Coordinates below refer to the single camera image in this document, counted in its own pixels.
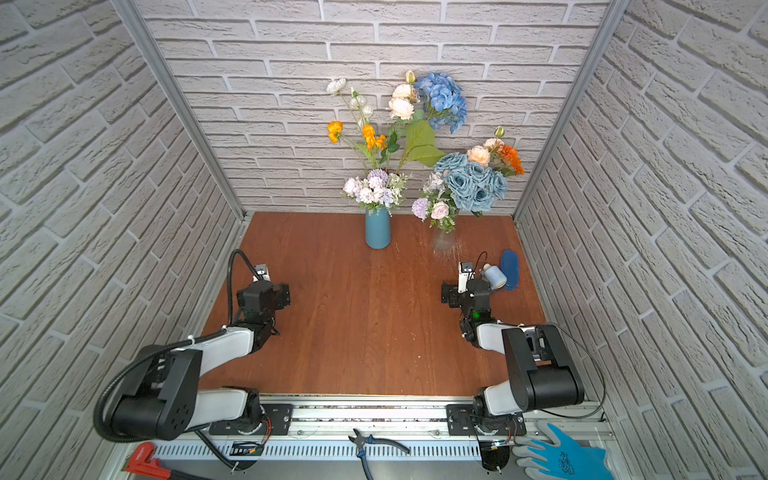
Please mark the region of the blue hydrangea white bouquet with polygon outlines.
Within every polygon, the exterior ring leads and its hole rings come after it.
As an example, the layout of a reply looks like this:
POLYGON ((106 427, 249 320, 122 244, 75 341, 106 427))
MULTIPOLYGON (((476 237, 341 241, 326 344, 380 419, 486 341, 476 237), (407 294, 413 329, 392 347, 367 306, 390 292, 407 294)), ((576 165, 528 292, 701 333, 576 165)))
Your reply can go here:
POLYGON ((427 73, 416 77, 415 87, 420 98, 416 107, 417 118, 424 122, 420 135, 422 143, 411 152, 406 163, 402 163, 400 159, 398 169, 402 169, 409 162, 433 167, 446 155, 437 147, 436 132, 442 127, 447 127, 450 133, 456 133, 463 127, 468 114, 463 90, 449 75, 427 73))

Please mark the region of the orange white small bouquet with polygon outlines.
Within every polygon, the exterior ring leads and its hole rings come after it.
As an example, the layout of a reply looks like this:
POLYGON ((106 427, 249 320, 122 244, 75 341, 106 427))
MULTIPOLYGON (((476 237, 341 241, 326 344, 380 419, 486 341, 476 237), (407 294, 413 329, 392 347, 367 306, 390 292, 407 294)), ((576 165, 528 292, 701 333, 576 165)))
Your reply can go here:
POLYGON ((333 144, 351 149, 367 169, 384 168, 389 163, 389 138, 378 135, 371 125, 364 124, 359 134, 348 135, 340 121, 332 121, 327 125, 327 135, 333 144))

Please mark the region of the peach rose stem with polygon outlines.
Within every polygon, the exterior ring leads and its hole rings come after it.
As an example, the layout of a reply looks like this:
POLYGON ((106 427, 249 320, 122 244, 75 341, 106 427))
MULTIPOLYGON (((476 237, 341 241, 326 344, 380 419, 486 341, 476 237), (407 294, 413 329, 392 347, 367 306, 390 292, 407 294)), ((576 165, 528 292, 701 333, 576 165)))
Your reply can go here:
POLYGON ((491 138, 487 139, 482 145, 477 145, 467 151, 468 160, 488 167, 492 161, 500 158, 501 151, 505 146, 504 136, 505 129, 502 126, 497 126, 491 138))

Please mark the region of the teal ceramic vase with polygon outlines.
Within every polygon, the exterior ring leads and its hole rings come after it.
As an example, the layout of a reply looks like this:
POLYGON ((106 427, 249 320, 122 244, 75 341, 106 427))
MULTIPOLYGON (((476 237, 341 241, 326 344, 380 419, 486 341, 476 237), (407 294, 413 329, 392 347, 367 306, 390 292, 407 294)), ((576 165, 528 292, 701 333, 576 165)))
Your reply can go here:
POLYGON ((367 245, 375 250, 381 250, 390 245, 390 215, 385 208, 371 210, 366 213, 365 239, 367 245))

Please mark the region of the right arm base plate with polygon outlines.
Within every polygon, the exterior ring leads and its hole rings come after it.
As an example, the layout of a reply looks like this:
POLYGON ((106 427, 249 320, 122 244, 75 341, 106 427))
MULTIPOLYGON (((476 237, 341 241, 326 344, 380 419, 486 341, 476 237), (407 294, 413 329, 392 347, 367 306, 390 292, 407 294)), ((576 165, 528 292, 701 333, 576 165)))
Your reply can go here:
POLYGON ((521 413, 493 416, 469 404, 449 404, 446 418, 450 436, 518 437, 527 433, 521 413))

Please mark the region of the orange gerbera stem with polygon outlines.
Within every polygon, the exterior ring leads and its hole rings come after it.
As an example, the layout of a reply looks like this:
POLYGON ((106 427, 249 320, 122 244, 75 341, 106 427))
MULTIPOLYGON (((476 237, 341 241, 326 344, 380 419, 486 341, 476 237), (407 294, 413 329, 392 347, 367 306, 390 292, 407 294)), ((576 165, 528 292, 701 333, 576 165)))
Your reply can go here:
POLYGON ((519 157, 518 151, 510 145, 503 144, 500 147, 499 153, 502 161, 511 168, 516 175, 524 175, 525 170, 522 166, 522 161, 519 157))

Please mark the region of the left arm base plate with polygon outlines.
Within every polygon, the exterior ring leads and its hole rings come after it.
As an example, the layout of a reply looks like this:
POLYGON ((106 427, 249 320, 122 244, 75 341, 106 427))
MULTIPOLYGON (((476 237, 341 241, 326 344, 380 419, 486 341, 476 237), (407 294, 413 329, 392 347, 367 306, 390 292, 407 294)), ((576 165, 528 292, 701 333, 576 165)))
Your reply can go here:
POLYGON ((255 417, 241 417, 236 420, 212 423, 209 434, 212 436, 256 436, 265 437, 267 430, 271 436, 287 436, 291 426, 293 406, 288 403, 261 404, 255 417))

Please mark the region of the lilac white small bouquet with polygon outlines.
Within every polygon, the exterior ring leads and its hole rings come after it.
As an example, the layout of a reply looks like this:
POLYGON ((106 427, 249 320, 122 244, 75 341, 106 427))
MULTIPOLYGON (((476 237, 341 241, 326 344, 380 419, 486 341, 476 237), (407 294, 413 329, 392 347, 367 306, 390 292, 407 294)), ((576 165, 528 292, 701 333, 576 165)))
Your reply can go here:
POLYGON ((392 215, 392 210, 399 207, 404 200, 409 180, 410 177, 407 175, 374 169, 365 177, 347 179, 342 193, 346 198, 364 208, 368 215, 381 211, 392 215))

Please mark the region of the dusty blue rose bouquet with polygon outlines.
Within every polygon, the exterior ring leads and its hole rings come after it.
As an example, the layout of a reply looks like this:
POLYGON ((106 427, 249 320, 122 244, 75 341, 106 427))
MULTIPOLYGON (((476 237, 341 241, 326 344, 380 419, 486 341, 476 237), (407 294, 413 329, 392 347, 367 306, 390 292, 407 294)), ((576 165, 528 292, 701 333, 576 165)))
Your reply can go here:
POLYGON ((470 161, 466 153, 449 153, 432 167, 443 180, 449 196, 459 210, 486 214, 497 201, 504 200, 508 182, 501 171, 470 161))

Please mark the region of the white poppy stem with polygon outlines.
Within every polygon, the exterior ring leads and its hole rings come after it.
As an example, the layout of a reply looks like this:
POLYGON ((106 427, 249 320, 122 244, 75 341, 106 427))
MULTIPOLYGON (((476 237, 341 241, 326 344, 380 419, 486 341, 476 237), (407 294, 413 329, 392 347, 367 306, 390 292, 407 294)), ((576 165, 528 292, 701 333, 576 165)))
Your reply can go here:
POLYGON ((326 91, 329 95, 339 97, 342 100, 360 129, 370 125, 374 107, 361 93, 353 87, 348 87, 345 78, 332 79, 328 83, 326 91))

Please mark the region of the white lilac mixed bouquet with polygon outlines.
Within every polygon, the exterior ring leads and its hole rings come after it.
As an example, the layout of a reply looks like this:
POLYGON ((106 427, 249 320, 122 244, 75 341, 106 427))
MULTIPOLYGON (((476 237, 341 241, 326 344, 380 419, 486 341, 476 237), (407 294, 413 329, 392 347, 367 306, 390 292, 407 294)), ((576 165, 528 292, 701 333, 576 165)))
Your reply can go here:
POLYGON ((443 174, 430 174, 420 191, 420 196, 412 203, 411 212, 422 222, 428 221, 430 227, 436 227, 443 233, 451 233, 456 229, 459 208, 451 196, 443 174))

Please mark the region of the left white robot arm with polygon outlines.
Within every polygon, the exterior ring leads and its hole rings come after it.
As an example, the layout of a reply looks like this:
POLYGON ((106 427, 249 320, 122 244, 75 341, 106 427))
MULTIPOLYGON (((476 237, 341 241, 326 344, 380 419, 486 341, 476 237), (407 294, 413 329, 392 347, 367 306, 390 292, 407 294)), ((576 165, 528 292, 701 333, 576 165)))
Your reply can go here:
POLYGON ((173 440, 196 427, 235 422, 244 432, 263 418, 258 392, 200 388, 200 378, 260 350, 276 329, 276 312, 290 305, 286 283, 256 280, 237 293, 238 320, 201 337, 150 345, 113 379, 97 401, 94 426, 113 442, 173 440))

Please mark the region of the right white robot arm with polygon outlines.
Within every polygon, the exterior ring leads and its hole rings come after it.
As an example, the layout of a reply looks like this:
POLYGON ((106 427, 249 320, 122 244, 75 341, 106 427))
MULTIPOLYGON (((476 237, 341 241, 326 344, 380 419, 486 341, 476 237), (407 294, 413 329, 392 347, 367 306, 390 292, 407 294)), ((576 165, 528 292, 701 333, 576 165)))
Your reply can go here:
POLYGON ((484 279, 441 285, 441 302, 459 309, 462 337, 472 346, 504 356, 508 379, 474 399, 481 418, 578 405, 584 386, 558 327, 514 326, 493 317, 491 285, 484 279))

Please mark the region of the clear glass vase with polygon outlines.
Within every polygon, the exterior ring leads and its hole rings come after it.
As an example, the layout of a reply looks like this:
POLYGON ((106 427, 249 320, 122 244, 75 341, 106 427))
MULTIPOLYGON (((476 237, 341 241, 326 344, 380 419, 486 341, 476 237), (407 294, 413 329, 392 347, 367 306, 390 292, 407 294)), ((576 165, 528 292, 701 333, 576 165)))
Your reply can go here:
POLYGON ((435 252, 448 252, 454 249, 456 244, 456 231, 445 231, 437 228, 434 230, 432 245, 435 252))

